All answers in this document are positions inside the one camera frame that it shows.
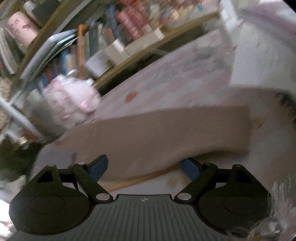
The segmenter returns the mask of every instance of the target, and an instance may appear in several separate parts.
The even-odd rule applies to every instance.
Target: brown cloth
[[[56,147],[75,151],[76,162],[89,163],[106,154],[109,166],[104,179],[118,180],[211,151],[247,152],[249,141],[247,108],[194,107],[81,124]]]

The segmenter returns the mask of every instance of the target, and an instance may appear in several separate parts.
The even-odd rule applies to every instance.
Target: orange book
[[[78,54],[78,70],[79,77],[81,80],[87,79],[87,70],[84,67],[85,64],[85,34],[87,33],[89,27],[86,24],[80,24],[78,27],[78,44],[77,44],[77,54]]]

